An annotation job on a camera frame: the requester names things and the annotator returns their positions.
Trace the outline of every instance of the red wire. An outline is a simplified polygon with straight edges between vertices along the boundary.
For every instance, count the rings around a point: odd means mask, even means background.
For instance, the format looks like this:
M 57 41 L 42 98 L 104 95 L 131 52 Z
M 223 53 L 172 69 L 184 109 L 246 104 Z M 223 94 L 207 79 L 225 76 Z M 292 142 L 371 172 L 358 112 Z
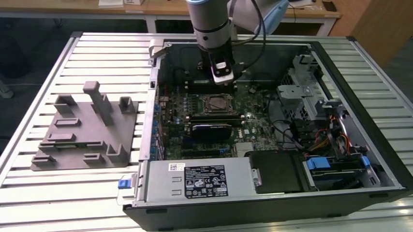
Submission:
M 315 133 L 315 143 L 316 143 L 316 140 L 318 140 L 318 134 L 319 134 L 319 132 L 322 132 L 322 131 L 326 131 L 327 129 L 320 129 L 319 131 L 316 131 L 316 133 Z

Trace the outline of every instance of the aluminum extrusion table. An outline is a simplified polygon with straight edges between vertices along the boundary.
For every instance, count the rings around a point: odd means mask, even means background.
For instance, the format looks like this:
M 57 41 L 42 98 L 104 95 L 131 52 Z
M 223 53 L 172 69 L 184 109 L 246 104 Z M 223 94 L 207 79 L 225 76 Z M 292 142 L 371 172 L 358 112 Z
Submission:
M 139 232 L 116 203 L 117 180 L 137 171 L 151 67 L 149 40 L 195 39 L 187 34 L 73 33 L 0 157 L 1 232 Z M 359 47 L 343 37 L 271 36 L 319 41 L 385 137 L 413 173 L 413 105 Z M 57 94 L 91 101 L 84 81 L 99 81 L 108 98 L 139 101 L 131 165 L 125 168 L 33 172 L 30 160 L 56 109 Z M 334 88 L 326 83 L 332 96 Z M 346 217 L 248 224 L 193 231 L 411 231 L 413 198 L 373 205 Z

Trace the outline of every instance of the table leg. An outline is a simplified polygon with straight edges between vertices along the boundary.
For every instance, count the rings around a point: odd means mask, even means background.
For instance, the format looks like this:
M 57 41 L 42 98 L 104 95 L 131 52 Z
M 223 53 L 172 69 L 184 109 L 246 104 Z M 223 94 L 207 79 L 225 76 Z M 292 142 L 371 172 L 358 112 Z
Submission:
M 144 20 L 147 22 L 148 33 L 156 33 L 156 16 L 145 15 Z
M 335 18 L 324 19 L 324 22 L 318 30 L 316 36 L 328 36 L 335 20 L 336 20 Z

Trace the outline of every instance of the motherboard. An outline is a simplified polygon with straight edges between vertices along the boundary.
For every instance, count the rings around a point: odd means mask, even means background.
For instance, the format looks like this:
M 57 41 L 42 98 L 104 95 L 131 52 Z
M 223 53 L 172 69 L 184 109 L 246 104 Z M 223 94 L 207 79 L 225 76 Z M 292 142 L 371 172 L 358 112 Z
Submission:
M 189 84 L 163 87 L 165 160 L 239 157 L 250 150 L 278 149 L 267 116 L 272 92 L 251 82 L 228 88 L 227 93 L 201 94 Z

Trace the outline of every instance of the black cable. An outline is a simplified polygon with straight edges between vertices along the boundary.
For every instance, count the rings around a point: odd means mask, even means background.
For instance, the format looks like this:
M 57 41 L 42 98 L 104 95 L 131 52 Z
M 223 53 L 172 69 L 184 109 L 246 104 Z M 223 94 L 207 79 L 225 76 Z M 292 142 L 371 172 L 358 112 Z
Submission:
M 288 3 L 288 5 L 292 7 L 292 12 L 294 12 L 294 23 L 296 22 L 296 16 L 295 16 L 295 8 L 294 6 Z
M 252 5 L 254 5 L 254 8 L 255 8 L 255 10 L 256 10 L 258 19 L 259 19 L 259 21 L 260 21 L 260 23 L 262 23 L 262 29 L 263 29 L 263 45 L 262 45 L 262 48 L 260 48 L 259 55 L 256 56 L 255 60 L 254 60 L 250 64 L 247 64 L 247 65 L 244 66 L 244 69 L 247 69 L 248 67 L 251 67 L 251 66 L 256 63 L 256 61 L 260 59 L 260 57 L 263 56 L 264 45 L 266 45 L 266 29 L 264 29 L 263 15 L 260 14 L 259 7 L 258 7 L 258 4 L 256 4 L 255 0 L 251 0 L 251 2 L 252 2 Z
M 258 31 L 256 31 L 254 37 L 251 37 L 251 38 L 248 38 L 248 39 L 246 39 L 246 40 L 243 40 L 243 41 L 240 41 L 240 42 L 238 42 L 238 43 L 234 43 L 232 46 L 243 45 L 243 44 L 246 44 L 246 43 L 248 43 L 248 42 L 251 42 L 251 41 L 254 41 L 254 40 L 256 39 L 256 37 L 259 36 L 260 27 L 262 27 L 262 25 L 263 25 L 262 21 L 259 20 L 259 15 L 258 15 L 258 21 L 259 21 L 259 24 L 258 24 Z

